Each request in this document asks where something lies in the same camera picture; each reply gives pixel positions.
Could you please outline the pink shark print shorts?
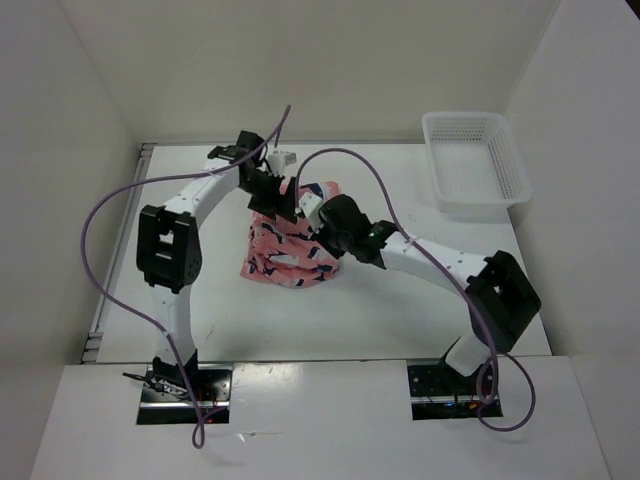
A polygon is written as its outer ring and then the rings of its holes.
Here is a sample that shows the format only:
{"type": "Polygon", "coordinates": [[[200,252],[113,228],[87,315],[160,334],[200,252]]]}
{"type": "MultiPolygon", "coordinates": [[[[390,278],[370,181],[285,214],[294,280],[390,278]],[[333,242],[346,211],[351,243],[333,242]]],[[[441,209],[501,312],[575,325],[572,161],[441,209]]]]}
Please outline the pink shark print shorts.
{"type": "Polygon", "coordinates": [[[312,239],[308,221],[295,224],[254,213],[240,276],[255,282],[301,289],[335,277],[340,261],[312,239]]]}

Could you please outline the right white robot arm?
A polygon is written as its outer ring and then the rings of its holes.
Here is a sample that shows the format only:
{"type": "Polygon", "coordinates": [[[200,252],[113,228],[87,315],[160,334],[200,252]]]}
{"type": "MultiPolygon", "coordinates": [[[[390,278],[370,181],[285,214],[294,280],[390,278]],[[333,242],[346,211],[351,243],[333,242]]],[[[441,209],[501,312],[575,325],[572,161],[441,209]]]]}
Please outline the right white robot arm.
{"type": "Polygon", "coordinates": [[[333,257],[349,254],[361,263],[413,275],[463,299],[472,331],[447,350],[438,370],[440,385],[450,393],[464,391],[492,353],[509,353],[541,309],[537,292],[508,252],[465,253],[412,236],[394,222],[373,223],[344,194],[324,201],[305,193],[299,207],[314,240],[333,257]]]}

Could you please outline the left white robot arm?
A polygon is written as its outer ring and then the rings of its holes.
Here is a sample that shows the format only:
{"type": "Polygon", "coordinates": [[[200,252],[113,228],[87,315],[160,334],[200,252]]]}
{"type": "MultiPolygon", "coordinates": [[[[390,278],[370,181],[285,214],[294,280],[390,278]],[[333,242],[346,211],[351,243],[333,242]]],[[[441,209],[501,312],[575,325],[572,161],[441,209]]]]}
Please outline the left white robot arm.
{"type": "Polygon", "coordinates": [[[199,227],[235,189],[250,195],[249,208],[269,218],[296,220],[294,187],[283,187],[296,155],[243,131],[235,144],[207,154],[202,177],[161,206],[146,205],[138,223],[136,266],[150,287],[153,318],[161,327],[145,382],[157,392],[185,400],[200,385],[198,354],[191,332],[191,288],[202,269],[199,227]]]}

